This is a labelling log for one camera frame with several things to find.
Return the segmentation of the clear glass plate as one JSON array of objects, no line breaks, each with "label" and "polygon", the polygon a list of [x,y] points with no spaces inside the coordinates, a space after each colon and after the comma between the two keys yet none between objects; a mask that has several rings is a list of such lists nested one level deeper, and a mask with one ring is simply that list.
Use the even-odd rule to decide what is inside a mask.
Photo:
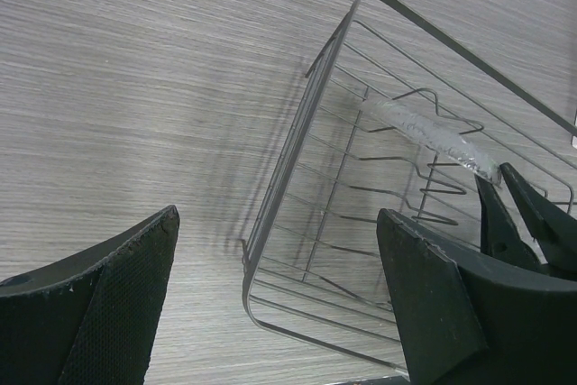
[{"label": "clear glass plate", "polygon": [[362,102],[362,111],[394,127],[410,141],[440,153],[492,185],[500,186],[502,177],[497,162],[460,134],[384,97],[375,96],[365,100]]}]

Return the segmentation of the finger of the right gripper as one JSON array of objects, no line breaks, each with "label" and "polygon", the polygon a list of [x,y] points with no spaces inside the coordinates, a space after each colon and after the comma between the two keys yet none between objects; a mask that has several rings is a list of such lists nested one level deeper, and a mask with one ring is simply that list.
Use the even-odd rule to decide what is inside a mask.
[{"label": "finger of the right gripper", "polygon": [[521,240],[494,186],[478,175],[475,182],[481,203],[481,253],[519,268],[540,268],[540,260]]},{"label": "finger of the right gripper", "polygon": [[576,272],[576,219],[540,195],[510,163],[499,167],[528,231],[548,264]]}]

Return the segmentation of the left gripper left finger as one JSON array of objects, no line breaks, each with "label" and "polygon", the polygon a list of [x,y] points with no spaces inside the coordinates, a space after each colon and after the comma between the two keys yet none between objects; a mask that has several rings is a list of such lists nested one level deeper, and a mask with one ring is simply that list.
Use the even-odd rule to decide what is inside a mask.
[{"label": "left gripper left finger", "polygon": [[1,283],[3,384],[142,384],[179,235],[170,205]]}]

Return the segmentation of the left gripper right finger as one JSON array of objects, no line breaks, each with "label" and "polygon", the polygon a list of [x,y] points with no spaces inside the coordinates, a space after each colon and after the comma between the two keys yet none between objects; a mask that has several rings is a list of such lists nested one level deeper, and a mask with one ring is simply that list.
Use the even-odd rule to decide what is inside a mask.
[{"label": "left gripper right finger", "polygon": [[574,384],[576,284],[381,209],[380,258],[413,384]]}]

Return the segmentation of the black wire dish rack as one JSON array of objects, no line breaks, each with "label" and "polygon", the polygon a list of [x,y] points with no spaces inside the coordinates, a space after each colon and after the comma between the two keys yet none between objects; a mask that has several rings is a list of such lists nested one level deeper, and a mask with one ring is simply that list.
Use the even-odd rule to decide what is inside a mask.
[{"label": "black wire dish rack", "polygon": [[243,248],[243,306],[263,330],[404,372],[377,215],[394,209],[474,249],[481,204],[471,170],[363,102],[401,104],[511,162],[568,214],[576,125],[400,0],[355,0],[306,77]]}]

